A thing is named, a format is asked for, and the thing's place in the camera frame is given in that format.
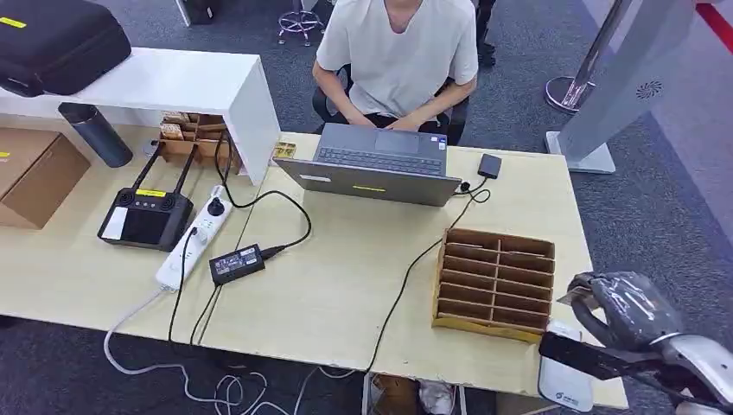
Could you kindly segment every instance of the chair base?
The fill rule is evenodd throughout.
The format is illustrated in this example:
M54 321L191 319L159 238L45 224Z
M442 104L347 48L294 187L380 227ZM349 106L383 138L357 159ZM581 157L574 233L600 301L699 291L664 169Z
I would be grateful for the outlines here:
M326 25L321 22L321 18L312 11L290 11L280 16L277 19L280 24L280 33L277 35L277 43L280 45L285 44L285 32L288 33L302 33L305 38L304 46L310 46L310 39L308 38L308 32L310 30L320 28L321 33L326 30Z

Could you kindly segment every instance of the man's hand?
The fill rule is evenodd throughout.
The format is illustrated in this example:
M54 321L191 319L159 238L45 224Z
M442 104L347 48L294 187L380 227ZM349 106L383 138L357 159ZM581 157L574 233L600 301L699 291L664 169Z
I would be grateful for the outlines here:
M414 115L414 114L408 114L397 121L389 124L386 129L387 130L401 130L401 131L417 131L420 129L420 126L423 125L425 121Z

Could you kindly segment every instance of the laptop keyboard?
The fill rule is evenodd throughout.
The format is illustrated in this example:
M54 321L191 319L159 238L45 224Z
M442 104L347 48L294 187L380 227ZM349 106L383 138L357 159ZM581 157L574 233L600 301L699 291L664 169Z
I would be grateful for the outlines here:
M442 176L442 164L438 160L417 157L393 156L357 150L321 148L317 162L367 167L420 175Z

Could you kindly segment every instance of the white t-shirt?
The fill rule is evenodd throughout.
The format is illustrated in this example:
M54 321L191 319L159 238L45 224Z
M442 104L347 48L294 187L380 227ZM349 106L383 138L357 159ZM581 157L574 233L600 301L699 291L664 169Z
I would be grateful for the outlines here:
M402 118L428 102L450 77L478 72L471 0L423 0L405 32L392 31L384 0L339 0L316 53L336 71L351 64L349 94L364 114Z

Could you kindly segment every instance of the black thermos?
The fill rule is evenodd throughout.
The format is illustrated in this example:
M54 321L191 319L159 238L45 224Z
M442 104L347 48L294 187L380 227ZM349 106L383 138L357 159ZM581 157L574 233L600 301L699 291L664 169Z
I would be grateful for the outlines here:
M110 167L122 167L132 160L132 151L94 105L59 105L59 112Z

